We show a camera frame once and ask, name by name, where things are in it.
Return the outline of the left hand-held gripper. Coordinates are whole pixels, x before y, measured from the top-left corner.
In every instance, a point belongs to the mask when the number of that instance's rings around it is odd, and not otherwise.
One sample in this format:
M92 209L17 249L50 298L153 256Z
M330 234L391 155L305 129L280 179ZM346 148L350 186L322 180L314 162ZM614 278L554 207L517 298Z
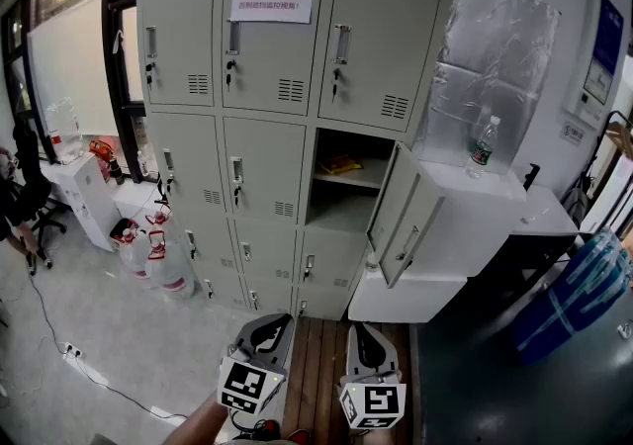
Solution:
M284 368L295 320L272 313L248 322L220 365L217 402L247 414L259 414L287 381Z

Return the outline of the yellow snack packet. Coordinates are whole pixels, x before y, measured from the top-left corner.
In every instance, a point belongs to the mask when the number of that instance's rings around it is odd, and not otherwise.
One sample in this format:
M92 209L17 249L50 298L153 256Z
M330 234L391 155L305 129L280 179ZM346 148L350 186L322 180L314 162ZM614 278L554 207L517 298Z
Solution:
M363 168L362 164L348 155L339 155L319 160L317 166L328 175L339 175Z

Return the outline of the grey metal locker cabinet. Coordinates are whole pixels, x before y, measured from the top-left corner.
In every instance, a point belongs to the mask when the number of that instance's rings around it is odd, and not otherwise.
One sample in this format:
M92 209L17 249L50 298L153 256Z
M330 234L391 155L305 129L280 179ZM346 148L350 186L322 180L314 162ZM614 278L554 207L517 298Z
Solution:
M150 104L180 102L189 74L222 84L242 67L248 93L277 74L308 79L316 150L308 224L340 235L334 264L351 275L343 318L371 256L366 228L397 142L410 151L450 0L313 0L311 22L231 22L230 0L136 0L140 71ZM328 175L319 160L363 168Z

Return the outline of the person's left forearm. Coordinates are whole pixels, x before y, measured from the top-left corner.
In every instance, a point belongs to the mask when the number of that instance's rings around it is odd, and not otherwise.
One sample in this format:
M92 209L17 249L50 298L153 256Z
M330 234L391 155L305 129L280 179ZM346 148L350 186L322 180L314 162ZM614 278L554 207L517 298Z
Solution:
M215 445L227 418L227 408L213 392L161 445Z

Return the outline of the brown wooden plank platform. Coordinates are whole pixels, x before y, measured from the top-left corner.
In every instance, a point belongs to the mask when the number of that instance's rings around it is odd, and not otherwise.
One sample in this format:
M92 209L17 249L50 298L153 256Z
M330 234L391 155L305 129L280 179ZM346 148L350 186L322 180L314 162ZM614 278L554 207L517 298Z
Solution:
M296 429L311 434L311 445L348 445L349 427L338 402L335 385L346 371L346 344L351 322L302 317L298 319L286 391L282 435ZM418 424L413 418L412 368L409 326L371 323L398 350L400 369L407 383L404 418L392 433L395 445L419 445Z

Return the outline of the large white box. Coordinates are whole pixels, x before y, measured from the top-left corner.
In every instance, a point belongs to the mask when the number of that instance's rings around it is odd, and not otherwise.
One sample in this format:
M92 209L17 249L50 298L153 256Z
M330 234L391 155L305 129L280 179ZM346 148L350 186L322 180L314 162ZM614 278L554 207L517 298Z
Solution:
M477 276L498 252L524 212L526 192L516 175L424 161L444 200L409 269L421 277Z

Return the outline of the black red container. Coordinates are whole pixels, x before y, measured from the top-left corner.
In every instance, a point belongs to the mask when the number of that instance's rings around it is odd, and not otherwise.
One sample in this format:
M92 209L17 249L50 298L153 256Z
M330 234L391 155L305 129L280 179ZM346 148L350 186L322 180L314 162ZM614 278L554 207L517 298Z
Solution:
M139 225L131 219L120 219L110 232L113 246L119 249L123 245L132 244L136 238Z

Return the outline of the clear water bottle green label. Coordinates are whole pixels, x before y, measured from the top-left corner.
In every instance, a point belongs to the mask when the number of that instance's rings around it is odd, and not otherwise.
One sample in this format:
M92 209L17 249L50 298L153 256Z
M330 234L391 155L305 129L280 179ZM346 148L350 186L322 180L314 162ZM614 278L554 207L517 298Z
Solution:
M500 118L491 116L489 123L472 145L472 150L465 166L465 171L469 177L473 179L480 178L485 167L488 165L497 144L499 124Z

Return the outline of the orange red bag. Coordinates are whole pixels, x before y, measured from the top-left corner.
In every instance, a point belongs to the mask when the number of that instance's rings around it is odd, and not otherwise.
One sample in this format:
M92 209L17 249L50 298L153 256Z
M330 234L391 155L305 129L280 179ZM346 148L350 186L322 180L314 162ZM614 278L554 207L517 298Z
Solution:
M91 140L89 143L89 151L106 164L109 164L115 157L113 148L101 139Z

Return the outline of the grey backpack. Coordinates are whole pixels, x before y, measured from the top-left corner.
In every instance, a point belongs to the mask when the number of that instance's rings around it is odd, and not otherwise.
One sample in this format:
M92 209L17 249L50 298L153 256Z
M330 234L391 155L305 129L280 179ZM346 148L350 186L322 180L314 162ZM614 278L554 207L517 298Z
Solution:
M563 197L562 206L575 227L580 228L588 211L588 194L585 187L571 187Z

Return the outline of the large clear water barrel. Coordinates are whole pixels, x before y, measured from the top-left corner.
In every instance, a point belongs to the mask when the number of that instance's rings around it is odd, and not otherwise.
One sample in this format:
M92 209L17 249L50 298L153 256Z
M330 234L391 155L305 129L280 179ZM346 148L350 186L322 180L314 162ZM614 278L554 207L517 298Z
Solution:
M57 160L68 165L82 156L83 141L72 101L61 98L45 109L45 121Z

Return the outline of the black metal rack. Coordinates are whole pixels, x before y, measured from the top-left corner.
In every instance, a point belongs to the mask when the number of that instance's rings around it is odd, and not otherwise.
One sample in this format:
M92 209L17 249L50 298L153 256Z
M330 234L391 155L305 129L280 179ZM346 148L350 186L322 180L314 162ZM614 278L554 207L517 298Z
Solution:
M625 216L633 195L633 111L611 112L605 123L592 162L588 231L613 226Z

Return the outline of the silver foil insulation sheet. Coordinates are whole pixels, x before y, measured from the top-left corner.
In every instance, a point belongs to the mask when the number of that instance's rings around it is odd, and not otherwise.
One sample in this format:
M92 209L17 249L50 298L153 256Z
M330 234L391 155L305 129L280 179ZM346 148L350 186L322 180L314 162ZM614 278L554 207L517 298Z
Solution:
M504 174L535 114L561 14L543 0L452 0L413 151L463 166L491 118L487 170Z

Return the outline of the black window frame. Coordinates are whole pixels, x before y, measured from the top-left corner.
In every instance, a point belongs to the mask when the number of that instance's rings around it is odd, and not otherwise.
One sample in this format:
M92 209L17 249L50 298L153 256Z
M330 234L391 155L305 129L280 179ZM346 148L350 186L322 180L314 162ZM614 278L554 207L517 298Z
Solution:
M101 23L104 66L114 120L128 174L135 183L140 183L143 177L137 161L134 120L145 116L145 108L143 101L130 99L125 51L119 34L123 29L123 12L135 5L136 0L102 0Z

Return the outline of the white wall control panel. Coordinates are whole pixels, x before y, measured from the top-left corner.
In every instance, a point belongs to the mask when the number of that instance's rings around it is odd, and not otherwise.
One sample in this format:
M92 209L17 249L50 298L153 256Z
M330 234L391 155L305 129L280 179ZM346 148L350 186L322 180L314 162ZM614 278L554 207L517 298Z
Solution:
M592 53L588 64L581 68L581 82L571 88L564 112L594 130L599 129L609 112L607 101L614 77L615 72Z

